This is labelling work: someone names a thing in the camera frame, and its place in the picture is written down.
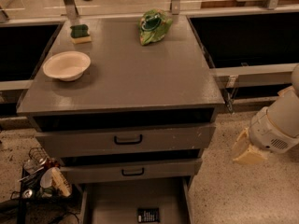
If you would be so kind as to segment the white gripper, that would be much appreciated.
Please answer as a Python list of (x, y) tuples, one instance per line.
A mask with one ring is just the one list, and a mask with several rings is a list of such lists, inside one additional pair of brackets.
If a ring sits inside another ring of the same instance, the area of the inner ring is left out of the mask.
[(264, 107), (251, 119), (249, 129), (245, 128), (236, 138), (232, 147), (233, 162), (258, 164), (268, 159), (266, 150), (285, 153), (298, 144), (298, 117), (281, 115)]

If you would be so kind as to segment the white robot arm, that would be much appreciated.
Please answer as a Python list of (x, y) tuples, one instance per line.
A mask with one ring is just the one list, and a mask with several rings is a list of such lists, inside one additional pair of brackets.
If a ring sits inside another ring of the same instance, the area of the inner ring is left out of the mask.
[(235, 140), (232, 160), (238, 164), (266, 161), (270, 153), (285, 153), (299, 144), (299, 65), (290, 87), (278, 92), (270, 106), (256, 113)]

